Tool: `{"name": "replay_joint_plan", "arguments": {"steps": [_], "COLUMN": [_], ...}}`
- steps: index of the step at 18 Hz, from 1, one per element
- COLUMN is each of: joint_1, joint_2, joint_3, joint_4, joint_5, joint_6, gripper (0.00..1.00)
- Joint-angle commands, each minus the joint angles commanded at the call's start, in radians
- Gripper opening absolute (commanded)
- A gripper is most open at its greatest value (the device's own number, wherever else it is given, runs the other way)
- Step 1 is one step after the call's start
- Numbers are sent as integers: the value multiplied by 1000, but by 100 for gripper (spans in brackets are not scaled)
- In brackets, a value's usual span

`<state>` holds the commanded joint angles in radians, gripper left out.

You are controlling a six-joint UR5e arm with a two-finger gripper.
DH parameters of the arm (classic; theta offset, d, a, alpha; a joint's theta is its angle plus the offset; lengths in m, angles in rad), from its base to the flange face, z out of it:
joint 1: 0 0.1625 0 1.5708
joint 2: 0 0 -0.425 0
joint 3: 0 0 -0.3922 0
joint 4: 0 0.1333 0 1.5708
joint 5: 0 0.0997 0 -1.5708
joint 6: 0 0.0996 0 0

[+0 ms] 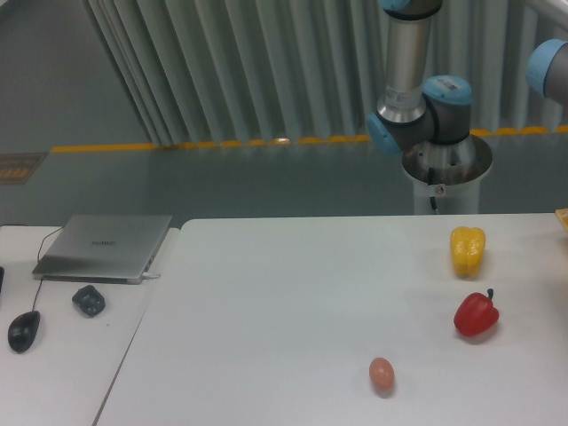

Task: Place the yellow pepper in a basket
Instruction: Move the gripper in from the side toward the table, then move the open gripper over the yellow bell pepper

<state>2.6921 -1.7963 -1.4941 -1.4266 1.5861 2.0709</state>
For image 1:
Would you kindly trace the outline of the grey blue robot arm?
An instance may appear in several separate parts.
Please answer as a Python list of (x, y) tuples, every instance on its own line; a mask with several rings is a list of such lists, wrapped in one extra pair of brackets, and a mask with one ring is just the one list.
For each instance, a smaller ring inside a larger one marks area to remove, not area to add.
[(383, 92), (367, 131), (386, 154), (458, 143), (472, 126), (518, 129), (532, 94), (567, 106), (565, 1), (381, 1)]

